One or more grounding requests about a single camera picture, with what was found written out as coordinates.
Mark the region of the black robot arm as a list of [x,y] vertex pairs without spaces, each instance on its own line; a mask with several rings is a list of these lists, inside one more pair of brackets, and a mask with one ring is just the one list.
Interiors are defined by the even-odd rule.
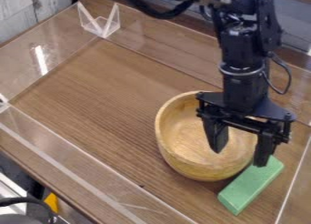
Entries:
[[[202,0],[183,0],[161,12],[143,0],[129,0],[149,16],[170,20]],[[258,136],[253,164],[263,167],[280,144],[290,141],[296,114],[270,98],[269,91],[281,95],[270,78],[270,64],[284,65],[276,54],[282,44],[282,28],[276,12],[276,0],[213,0],[199,7],[213,21],[223,52],[221,73],[222,92],[197,93],[197,115],[202,118],[210,147],[219,153],[229,142],[231,127]]]

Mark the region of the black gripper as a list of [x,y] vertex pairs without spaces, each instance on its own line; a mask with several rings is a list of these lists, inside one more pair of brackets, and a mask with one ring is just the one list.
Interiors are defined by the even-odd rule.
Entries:
[[[289,83],[280,90],[270,79],[270,61],[282,66]],[[262,168],[276,153],[278,143],[290,141],[296,115],[269,97],[269,88],[285,95],[292,86],[292,70],[276,53],[253,65],[221,63],[223,92],[198,92],[199,108],[210,148],[221,153],[229,142],[229,128],[234,127],[258,136],[253,165]]]

